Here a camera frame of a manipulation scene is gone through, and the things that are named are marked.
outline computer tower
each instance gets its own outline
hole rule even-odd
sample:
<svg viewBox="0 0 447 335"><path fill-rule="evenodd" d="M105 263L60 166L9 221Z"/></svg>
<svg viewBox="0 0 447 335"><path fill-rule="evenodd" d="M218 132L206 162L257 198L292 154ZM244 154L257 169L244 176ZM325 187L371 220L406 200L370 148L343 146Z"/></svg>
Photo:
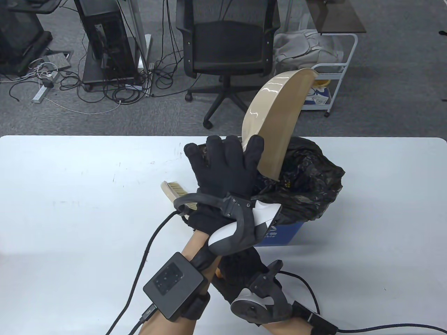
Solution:
<svg viewBox="0 0 447 335"><path fill-rule="evenodd" d="M92 50L93 59L100 64L105 78L138 77L140 53L135 47L135 40L127 37L116 0L75 0L75 5L89 38L89 50Z"/></svg>
<svg viewBox="0 0 447 335"><path fill-rule="evenodd" d="M25 75L53 37L36 14L10 12L7 4L0 0L0 74Z"/></svg>

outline forearm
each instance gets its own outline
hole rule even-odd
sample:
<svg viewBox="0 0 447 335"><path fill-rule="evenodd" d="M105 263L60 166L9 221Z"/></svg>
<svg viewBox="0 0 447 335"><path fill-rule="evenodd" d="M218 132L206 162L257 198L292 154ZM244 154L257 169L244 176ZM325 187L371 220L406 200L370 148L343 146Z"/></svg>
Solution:
<svg viewBox="0 0 447 335"><path fill-rule="evenodd" d="M187 260L191 261L200 248L205 244L207 239L207 234L198 230L195 231L181 252L182 255ZM202 272L202 274L208 279L208 284L203 289L202 294L207 292L219 262L220 257L218 257L208 269ZM195 324L196 321L188 320L186 318L179 318L175 322L170 322L159 311L157 311L154 316L143 325L139 335L192 335Z"/></svg>
<svg viewBox="0 0 447 335"><path fill-rule="evenodd" d="M262 325L273 335L310 335L312 326L300 318Z"/></svg>

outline dustpan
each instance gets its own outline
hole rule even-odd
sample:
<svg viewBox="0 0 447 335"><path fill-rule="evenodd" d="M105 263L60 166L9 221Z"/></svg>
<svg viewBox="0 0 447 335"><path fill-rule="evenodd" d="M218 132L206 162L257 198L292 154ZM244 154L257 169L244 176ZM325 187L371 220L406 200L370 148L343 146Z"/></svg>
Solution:
<svg viewBox="0 0 447 335"><path fill-rule="evenodd" d="M318 73L310 68L283 72L270 79L257 93L242 123L242 146L258 134L265 149L258 171L279 179L284 156L301 108Z"/></svg>

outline black glove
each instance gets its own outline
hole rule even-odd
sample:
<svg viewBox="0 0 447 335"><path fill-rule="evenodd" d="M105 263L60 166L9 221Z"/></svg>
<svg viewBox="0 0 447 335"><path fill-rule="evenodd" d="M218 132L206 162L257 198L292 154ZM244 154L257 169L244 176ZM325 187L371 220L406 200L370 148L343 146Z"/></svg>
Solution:
<svg viewBox="0 0 447 335"><path fill-rule="evenodd" d="M245 152L236 136L222 140L213 135L207 138L206 163L198 146L185 146L185 155L191 163L199 186L198 192L224 198L230 193L249 199L255 184L257 166L264 151L264 139L254 135ZM197 210L188 219L188 225L209 235L233 220L223 216L220 209L197 204Z"/></svg>
<svg viewBox="0 0 447 335"><path fill-rule="evenodd" d="M259 273L269 271L254 247L222 257L218 269L223 278L214 275L211 283L230 304ZM274 281L282 288L279 281L276 279Z"/></svg>

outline chair base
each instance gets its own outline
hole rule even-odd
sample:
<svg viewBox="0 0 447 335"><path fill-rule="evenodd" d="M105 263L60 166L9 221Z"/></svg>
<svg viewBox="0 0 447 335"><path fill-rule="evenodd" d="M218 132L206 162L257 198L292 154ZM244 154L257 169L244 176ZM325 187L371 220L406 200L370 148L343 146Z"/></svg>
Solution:
<svg viewBox="0 0 447 335"><path fill-rule="evenodd" d="M213 127L213 124L210 122L210 118L213 116L213 114L216 112L225 98L231 99L236 104L236 106L238 106L244 113L246 113L248 110L248 106L241 100L241 98L239 98L237 93L259 91L261 88L262 86L231 86L230 76L224 75L222 76L221 86L190 88L185 95L185 100L191 102L193 100L193 93L218 94L216 100L214 100L213 104L208 110L208 113L203 119L203 126L206 129L211 129Z"/></svg>

